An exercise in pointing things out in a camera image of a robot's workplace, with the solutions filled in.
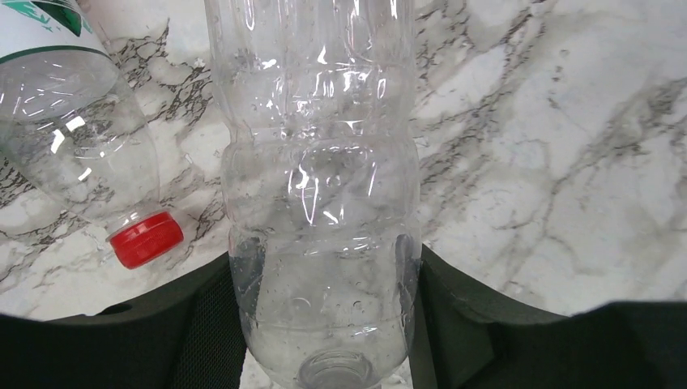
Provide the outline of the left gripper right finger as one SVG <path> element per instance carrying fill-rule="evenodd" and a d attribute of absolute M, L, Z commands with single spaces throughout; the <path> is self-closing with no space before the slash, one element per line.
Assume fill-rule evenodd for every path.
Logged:
<path fill-rule="evenodd" d="M 409 363 L 417 388 L 683 388 L 686 304 L 529 306 L 424 247 Z"/>

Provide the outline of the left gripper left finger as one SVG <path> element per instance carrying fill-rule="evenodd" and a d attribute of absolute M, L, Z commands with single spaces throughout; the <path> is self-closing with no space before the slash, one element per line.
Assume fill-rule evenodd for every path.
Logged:
<path fill-rule="evenodd" d="M 1 317 L 4 388 L 237 388 L 245 351 L 225 254 L 93 316 Z"/>

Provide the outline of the clear bottle red cap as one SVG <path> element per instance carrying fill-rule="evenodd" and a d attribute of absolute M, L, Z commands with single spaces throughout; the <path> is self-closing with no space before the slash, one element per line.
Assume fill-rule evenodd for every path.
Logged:
<path fill-rule="evenodd" d="M 420 272 L 412 1 L 208 1 L 247 347 L 284 388 L 378 388 Z"/>

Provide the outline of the red white label bottle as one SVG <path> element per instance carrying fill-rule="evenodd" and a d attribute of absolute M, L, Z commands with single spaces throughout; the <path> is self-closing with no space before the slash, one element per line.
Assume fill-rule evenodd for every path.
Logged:
<path fill-rule="evenodd" d="M 2 2 L 1 150 L 37 189 L 103 228 L 124 267 L 182 243 L 160 202 L 146 118 L 77 2 Z"/>

